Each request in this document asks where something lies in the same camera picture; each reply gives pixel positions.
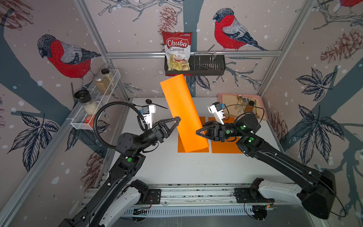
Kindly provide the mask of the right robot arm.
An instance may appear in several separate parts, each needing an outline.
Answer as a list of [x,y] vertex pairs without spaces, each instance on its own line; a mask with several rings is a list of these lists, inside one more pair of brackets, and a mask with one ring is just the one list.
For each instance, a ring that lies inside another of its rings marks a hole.
[[249,112],[236,118],[232,124],[208,121],[196,134],[220,142],[230,137],[238,138],[236,145],[243,154],[268,164],[290,178],[301,187],[297,199],[302,206],[312,215],[328,219],[336,198],[335,176],[328,170],[314,170],[278,151],[255,134],[260,128],[255,114]]

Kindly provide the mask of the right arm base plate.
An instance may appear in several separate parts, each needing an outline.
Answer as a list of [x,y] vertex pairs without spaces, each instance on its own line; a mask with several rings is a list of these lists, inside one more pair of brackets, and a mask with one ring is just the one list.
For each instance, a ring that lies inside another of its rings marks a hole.
[[237,203],[267,203],[275,202],[273,198],[265,198],[257,189],[234,188],[234,196]]

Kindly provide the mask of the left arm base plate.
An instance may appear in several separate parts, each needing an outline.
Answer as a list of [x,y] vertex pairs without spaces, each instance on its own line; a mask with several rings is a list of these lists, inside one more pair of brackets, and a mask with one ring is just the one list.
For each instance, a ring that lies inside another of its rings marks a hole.
[[161,189],[147,189],[141,193],[138,204],[154,205],[160,204]]

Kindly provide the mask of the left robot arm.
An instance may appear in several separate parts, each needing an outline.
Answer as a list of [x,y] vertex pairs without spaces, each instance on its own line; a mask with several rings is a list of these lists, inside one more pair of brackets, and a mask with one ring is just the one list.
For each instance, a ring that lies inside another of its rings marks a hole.
[[111,227],[126,210],[139,201],[144,202],[148,186],[141,180],[132,180],[146,159],[142,152],[150,146],[163,143],[180,121],[179,117],[160,120],[141,135],[123,133],[115,147],[121,155],[106,182],[77,215],[64,219],[60,226]]

